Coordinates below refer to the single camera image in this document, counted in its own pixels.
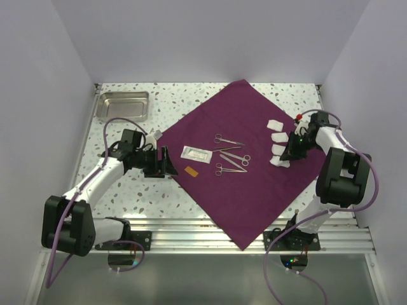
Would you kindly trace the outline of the white gauze pad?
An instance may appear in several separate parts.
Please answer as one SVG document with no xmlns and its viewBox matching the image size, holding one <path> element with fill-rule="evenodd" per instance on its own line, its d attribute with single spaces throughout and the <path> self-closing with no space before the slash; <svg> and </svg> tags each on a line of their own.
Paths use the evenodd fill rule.
<svg viewBox="0 0 407 305">
<path fill-rule="evenodd" d="M 272 146 L 272 154 L 276 156 L 281 156 L 284 153 L 285 148 L 286 148 L 285 146 L 274 144 Z"/>
<path fill-rule="evenodd" d="M 289 136 L 285 132 L 272 133 L 271 134 L 271 139 L 275 143 L 287 143 L 288 140 L 289 140 Z"/>
<path fill-rule="evenodd" d="M 290 162 L 289 161 L 284 161 L 280 159 L 280 156 L 273 155 L 273 157 L 270 160 L 270 163 L 273 166 L 276 167 L 284 167 L 284 168 L 289 168 L 290 167 Z"/>
<path fill-rule="evenodd" d="M 268 129 L 274 130 L 276 132 L 281 132 L 283 130 L 284 124 L 280 121 L 271 119 L 268 121 L 266 126 Z"/>
</svg>

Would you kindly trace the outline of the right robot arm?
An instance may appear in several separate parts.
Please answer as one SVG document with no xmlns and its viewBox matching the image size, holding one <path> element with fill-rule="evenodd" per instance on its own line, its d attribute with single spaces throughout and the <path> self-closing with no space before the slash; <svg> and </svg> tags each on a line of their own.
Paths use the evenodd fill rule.
<svg viewBox="0 0 407 305">
<path fill-rule="evenodd" d="M 371 170 L 371 156 L 356 150 L 343 136 L 341 122 L 330 122 L 332 114 L 311 110 L 310 121 L 296 116 L 295 131 L 280 156 L 281 161 L 306 158 L 307 152 L 319 149 L 325 160 L 317 178 L 315 198 L 289 220 L 277 241 L 289 250 L 311 245 L 319 228 L 336 212 L 345 212 L 364 198 Z"/>
</svg>

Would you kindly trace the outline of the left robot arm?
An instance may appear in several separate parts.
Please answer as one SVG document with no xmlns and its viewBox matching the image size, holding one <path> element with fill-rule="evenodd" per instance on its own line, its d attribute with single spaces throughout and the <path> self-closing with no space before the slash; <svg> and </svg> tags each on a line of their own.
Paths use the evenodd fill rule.
<svg viewBox="0 0 407 305">
<path fill-rule="evenodd" d="M 107 147 L 81 182 L 62 196 L 46 200 L 42 246 L 80 257 L 105 243 L 120 250 L 128 248 L 132 242 L 129 221 L 118 217 L 94 219 L 92 211 L 105 192 L 132 169 L 140 169 L 145 178 L 178 174 L 166 146 L 157 148 L 155 138 L 143 132 L 123 130 L 121 139 Z"/>
</svg>

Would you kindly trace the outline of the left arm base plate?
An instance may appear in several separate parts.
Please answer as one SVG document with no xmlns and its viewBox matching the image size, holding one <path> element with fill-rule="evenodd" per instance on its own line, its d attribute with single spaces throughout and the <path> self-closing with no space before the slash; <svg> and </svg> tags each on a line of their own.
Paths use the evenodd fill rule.
<svg viewBox="0 0 407 305">
<path fill-rule="evenodd" d="M 127 241 L 135 241 L 140 244 L 145 251 L 150 251 L 151 249 L 151 242 L 152 242 L 152 232 L 151 231 L 131 231 L 130 236 L 125 238 Z M 104 250 L 104 251 L 134 251 L 140 250 L 140 247 L 137 245 L 131 245 L 129 243 L 103 243 L 95 246 L 96 250 Z"/>
</svg>

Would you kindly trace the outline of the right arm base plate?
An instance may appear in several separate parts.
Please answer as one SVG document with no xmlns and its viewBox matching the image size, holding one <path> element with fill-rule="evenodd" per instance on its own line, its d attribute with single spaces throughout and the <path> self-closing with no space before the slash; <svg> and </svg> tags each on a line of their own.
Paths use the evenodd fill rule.
<svg viewBox="0 0 407 305">
<path fill-rule="evenodd" d="M 302 233 L 300 230 L 295 229 L 285 236 L 281 236 L 285 232 L 280 228 L 275 228 L 271 231 L 263 232 L 263 243 L 265 250 L 268 249 L 270 244 L 277 240 L 271 247 L 271 251 L 319 251 L 321 244 L 318 234 Z"/>
</svg>

